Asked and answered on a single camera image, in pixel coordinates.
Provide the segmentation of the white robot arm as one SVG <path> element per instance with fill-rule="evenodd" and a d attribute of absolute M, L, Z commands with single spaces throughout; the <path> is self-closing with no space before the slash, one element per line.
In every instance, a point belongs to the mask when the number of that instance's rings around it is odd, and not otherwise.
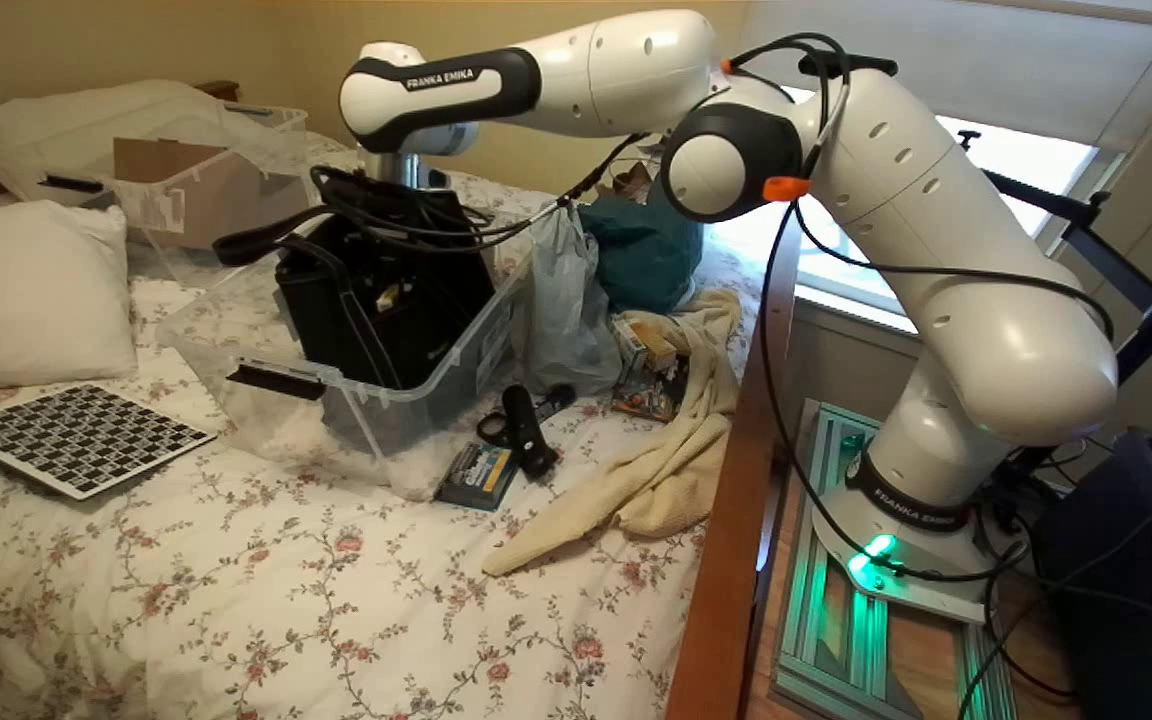
<path fill-rule="evenodd" d="M 861 468 L 816 510 L 816 533 L 855 576 L 977 579 L 988 560 L 974 501 L 991 468 L 1107 416 L 1107 325 L 898 73 L 822 32 L 797 43 L 822 82 L 813 99 L 726 62 L 692 7 L 448 62 L 369 49 L 342 82 L 342 120 L 374 153 L 470 120 L 658 133 L 663 198 L 692 220 L 822 201 L 898 291 L 925 357 Z"/>

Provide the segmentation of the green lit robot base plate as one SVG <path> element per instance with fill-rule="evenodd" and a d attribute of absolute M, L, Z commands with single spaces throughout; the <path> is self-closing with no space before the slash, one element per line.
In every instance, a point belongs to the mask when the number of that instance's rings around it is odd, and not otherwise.
<path fill-rule="evenodd" d="M 835 538 L 824 501 L 861 468 L 878 422 L 835 405 L 810 405 L 805 510 L 782 620 L 777 691 L 824 720 L 932 720 L 898 681 L 893 620 L 939 620 L 959 652 L 957 708 L 939 720 L 1018 720 L 1005 674 L 988 660 L 983 579 L 1018 547 L 932 565 L 893 533 Z"/>

